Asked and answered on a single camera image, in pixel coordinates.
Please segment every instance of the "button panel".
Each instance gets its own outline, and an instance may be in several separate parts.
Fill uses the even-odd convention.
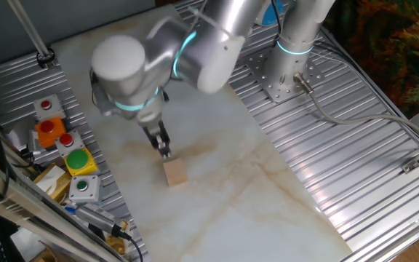
[[[55,117],[65,118],[65,112],[57,95],[50,95],[33,102],[36,118],[40,121],[46,121]]]
[[[72,140],[71,145],[66,145],[64,143],[67,143],[69,141],[69,137]],[[59,154],[62,158],[67,157],[72,151],[76,149],[83,149],[85,148],[84,141],[81,139],[79,132],[77,130],[72,130],[68,132],[66,135],[61,135],[59,138],[55,139],[57,150],[59,151]]]
[[[65,127],[63,120],[60,117],[55,117],[49,121],[44,121],[35,125],[38,133],[38,141],[43,148],[49,148],[55,145],[56,138],[65,134]]]
[[[98,170],[88,149],[76,149],[64,158],[65,165],[72,176],[89,175]]]

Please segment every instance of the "metal base plate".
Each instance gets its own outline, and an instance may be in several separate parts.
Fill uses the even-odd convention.
[[[264,65],[270,52],[271,48],[266,48],[244,57],[241,60],[241,63],[246,63],[250,67],[253,75],[273,102],[282,103],[297,96],[297,94],[302,92],[302,89],[297,84],[287,86],[286,84],[280,84],[277,80],[266,77]],[[304,74],[303,77],[312,87],[320,84],[324,79],[323,73],[316,68],[310,58],[306,62],[306,74]]]

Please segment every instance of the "marble-patterned surface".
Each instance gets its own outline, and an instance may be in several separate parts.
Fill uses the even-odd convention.
[[[347,244],[229,87],[205,95],[170,83],[163,121],[188,182],[168,187],[162,160],[134,122],[90,100],[96,44],[139,39],[171,7],[54,44],[68,82],[154,261],[340,261]]]

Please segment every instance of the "orange object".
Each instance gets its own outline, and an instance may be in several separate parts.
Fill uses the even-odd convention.
[[[55,139],[65,134],[63,120],[59,116],[35,125],[38,133],[38,142],[44,148],[55,145]]]

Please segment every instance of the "emergency stop button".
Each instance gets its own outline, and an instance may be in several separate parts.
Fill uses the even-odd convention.
[[[72,135],[69,135],[69,134],[61,135],[59,138],[59,142],[62,143],[64,146],[72,146],[73,145]]]
[[[53,124],[50,120],[42,122],[40,124],[40,130],[45,133],[51,133],[55,129],[55,124]]]
[[[63,120],[59,116],[35,125],[35,129],[38,134],[38,142],[44,148],[54,146],[56,138],[65,134]]]
[[[48,110],[48,109],[51,108],[51,103],[48,100],[45,100],[45,101],[41,102],[41,107],[44,110]]]

